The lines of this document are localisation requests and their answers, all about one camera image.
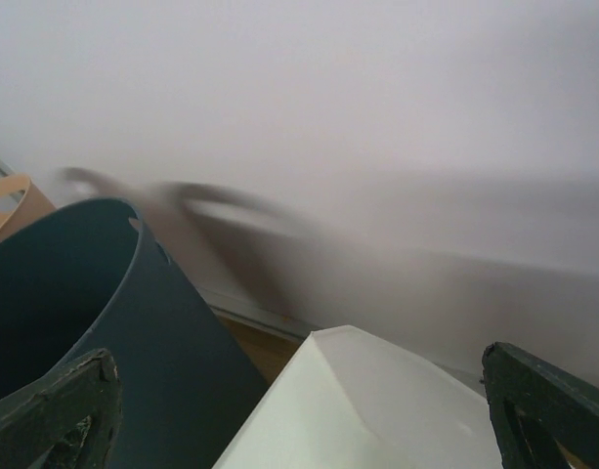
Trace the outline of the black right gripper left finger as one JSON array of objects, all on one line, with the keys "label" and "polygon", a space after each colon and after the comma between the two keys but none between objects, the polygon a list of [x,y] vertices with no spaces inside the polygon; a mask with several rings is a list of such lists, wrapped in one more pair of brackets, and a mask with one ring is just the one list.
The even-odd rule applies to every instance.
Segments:
[{"label": "black right gripper left finger", "polygon": [[115,360],[93,350],[0,400],[0,468],[106,468],[121,421]]}]

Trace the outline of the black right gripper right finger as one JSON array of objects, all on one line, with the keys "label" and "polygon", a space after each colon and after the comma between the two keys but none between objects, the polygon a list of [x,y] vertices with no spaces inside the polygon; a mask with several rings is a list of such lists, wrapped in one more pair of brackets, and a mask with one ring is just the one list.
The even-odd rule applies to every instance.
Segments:
[{"label": "black right gripper right finger", "polygon": [[504,468],[599,468],[599,388],[504,342],[482,365]]}]

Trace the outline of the white faceted bin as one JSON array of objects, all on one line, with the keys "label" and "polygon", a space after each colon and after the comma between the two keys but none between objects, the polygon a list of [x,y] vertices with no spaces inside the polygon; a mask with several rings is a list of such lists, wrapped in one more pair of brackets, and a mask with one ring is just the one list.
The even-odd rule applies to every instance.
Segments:
[{"label": "white faceted bin", "polygon": [[218,468],[498,468],[485,397],[353,326],[302,343]]}]

